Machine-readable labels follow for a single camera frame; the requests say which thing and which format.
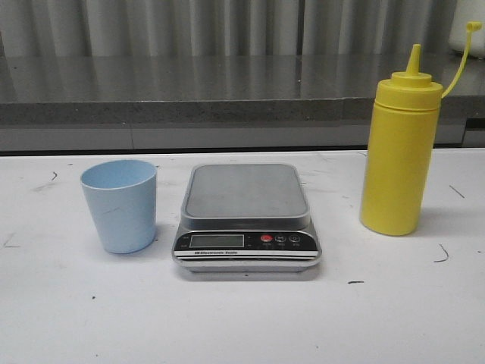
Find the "yellow squeeze bottle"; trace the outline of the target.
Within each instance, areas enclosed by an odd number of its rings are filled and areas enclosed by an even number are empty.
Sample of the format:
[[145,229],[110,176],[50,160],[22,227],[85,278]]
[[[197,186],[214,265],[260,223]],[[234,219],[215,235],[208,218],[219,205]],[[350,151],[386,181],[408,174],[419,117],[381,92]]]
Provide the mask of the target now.
[[421,72],[419,44],[412,46],[404,71],[377,84],[360,210],[368,229],[389,236],[416,230],[441,103],[462,75],[472,35],[482,26],[467,23],[464,53],[448,87]]

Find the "silver digital kitchen scale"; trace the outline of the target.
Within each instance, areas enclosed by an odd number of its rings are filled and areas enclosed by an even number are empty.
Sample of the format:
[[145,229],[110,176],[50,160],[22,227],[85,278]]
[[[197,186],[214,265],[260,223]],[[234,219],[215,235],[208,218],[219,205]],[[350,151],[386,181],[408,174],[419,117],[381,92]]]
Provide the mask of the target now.
[[194,273],[299,273],[318,265],[321,245],[296,168],[195,167],[171,254]]

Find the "white container in background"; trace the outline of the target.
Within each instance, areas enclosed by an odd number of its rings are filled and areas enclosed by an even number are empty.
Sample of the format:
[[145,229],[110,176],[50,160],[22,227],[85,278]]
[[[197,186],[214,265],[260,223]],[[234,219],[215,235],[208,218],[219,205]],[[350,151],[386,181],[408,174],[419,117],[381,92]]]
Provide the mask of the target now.
[[480,30],[472,33],[469,55],[484,59],[484,0],[458,0],[449,34],[449,46],[452,50],[463,52],[466,43],[468,22],[482,23]]

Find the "light blue plastic cup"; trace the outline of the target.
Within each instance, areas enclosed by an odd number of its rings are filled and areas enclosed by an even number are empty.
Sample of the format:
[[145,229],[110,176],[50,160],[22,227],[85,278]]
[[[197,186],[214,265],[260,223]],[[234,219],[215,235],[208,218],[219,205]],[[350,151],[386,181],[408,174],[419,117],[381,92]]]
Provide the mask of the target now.
[[140,251],[156,235],[157,168],[118,160],[85,170],[80,183],[103,248],[115,254]]

